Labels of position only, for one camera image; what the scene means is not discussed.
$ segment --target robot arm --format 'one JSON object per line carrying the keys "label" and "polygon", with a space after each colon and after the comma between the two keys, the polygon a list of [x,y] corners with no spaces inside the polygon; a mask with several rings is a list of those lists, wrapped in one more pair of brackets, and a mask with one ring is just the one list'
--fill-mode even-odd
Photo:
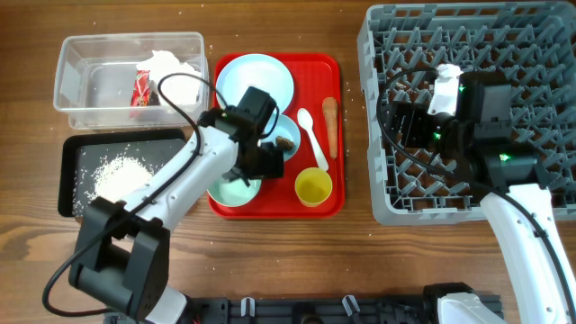
{"label": "robot arm", "polygon": [[[455,175],[471,185],[504,255],[523,323],[571,322],[575,305],[565,298],[576,283],[552,213],[547,174],[535,149],[511,140],[511,85],[503,75],[462,73],[440,66],[430,106],[390,103],[380,113],[382,131],[409,148],[432,148],[457,161]],[[508,193],[535,215],[543,231],[517,207],[487,188]],[[552,253],[557,255],[558,265]],[[438,295],[436,322],[498,323],[469,292]]]}
{"label": "robot arm", "polygon": [[[188,167],[155,202],[140,211],[138,217],[145,221],[160,220],[165,229],[173,231],[206,189],[234,167],[239,144],[214,127],[200,127],[200,132],[203,141],[201,153],[193,166]],[[192,136],[180,152],[152,177],[149,184],[122,199],[126,202],[124,209],[131,212],[145,197],[156,191],[185,164],[196,145],[196,137]]]}
{"label": "robot arm", "polygon": [[[508,195],[533,213],[547,233],[574,295],[576,283],[554,223],[550,191],[538,184],[522,184],[511,186]],[[502,249],[522,323],[570,323],[558,273],[532,225],[516,207],[493,193],[480,206]]]}
{"label": "robot arm", "polygon": [[[181,317],[187,319],[187,298],[167,287],[171,232],[219,177],[240,177],[248,182],[250,178],[283,176],[283,152],[273,143],[258,145],[275,109],[276,103],[267,93],[250,87],[238,107],[205,112],[198,121],[202,142],[193,135],[148,184],[121,202],[96,198],[86,209],[76,251],[100,233],[118,228],[72,263],[69,283],[136,321],[172,324]],[[168,184],[178,172],[182,174]],[[140,209],[142,201],[166,184]],[[126,236],[134,240],[130,252],[112,243],[112,238]]]}

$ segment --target red tray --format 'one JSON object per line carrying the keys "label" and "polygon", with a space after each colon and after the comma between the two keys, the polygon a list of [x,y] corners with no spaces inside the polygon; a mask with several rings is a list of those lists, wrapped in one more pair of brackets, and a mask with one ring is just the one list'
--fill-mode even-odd
{"label": "red tray", "polygon": [[[233,59],[244,54],[229,54],[216,65],[215,80],[222,69]],[[296,154],[284,164],[282,179],[266,179],[258,195],[240,207],[224,207],[208,196],[211,209],[228,219],[317,219],[338,213],[346,196],[344,181],[344,152],[342,147],[342,109],[340,103],[340,69],[338,63],[325,54],[272,53],[266,54],[282,61],[294,79],[294,97],[283,114],[296,120],[300,108],[306,108],[314,120],[314,133],[328,160],[328,173],[332,178],[332,194],[320,206],[310,208],[302,205],[294,191],[296,176],[307,167],[317,167],[308,134],[300,128],[301,143]],[[322,101],[326,97],[338,101],[338,155],[330,158],[326,122],[322,113]]]}

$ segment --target black baking tray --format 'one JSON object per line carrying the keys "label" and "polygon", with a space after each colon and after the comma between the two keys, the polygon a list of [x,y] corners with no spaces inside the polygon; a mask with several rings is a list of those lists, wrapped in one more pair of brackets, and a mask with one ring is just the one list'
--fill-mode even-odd
{"label": "black baking tray", "polygon": [[[62,168],[58,191],[58,212],[64,217],[75,216],[75,192],[83,193],[94,187],[89,176],[80,179],[79,170],[91,174],[103,164],[102,157],[123,154],[137,158],[156,173],[185,145],[182,130],[141,130],[105,134],[77,135],[68,138],[62,148]],[[88,198],[76,197],[76,203],[84,209]]]}

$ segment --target clear plastic container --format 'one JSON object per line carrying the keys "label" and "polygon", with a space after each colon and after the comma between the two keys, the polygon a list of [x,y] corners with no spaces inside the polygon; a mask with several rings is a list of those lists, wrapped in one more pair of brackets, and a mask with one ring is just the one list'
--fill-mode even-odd
{"label": "clear plastic container", "polygon": [[[64,40],[54,83],[54,108],[78,130],[186,125],[169,106],[130,107],[136,64],[152,50],[169,50],[209,78],[203,37],[198,32],[154,32],[72,36]],[[208,88],[183,105],[194,120],[208,108]]]}

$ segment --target gray dish rack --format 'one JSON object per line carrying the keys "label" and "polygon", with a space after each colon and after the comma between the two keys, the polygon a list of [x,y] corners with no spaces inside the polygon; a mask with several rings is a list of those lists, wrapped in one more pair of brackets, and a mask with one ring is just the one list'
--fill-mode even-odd
{"label": "gray dish rack", "polygon": [[[513,85],[516,141],[539,151],[552,177],[554,216],[576,219],[576,9],[565,2],[389,4],[368,9],[358,34],[369,129],[373,215],[384,225],[454,224],[484,219],[467,184],[430,175],[384,149],[376,98],[398,71],[453,63],[501,71]],[[424,73],[401,78],[385,101],[429,102]],[[432,153],[412,150],[428,160]],[[454,161],[435,158],[448,171]]]}

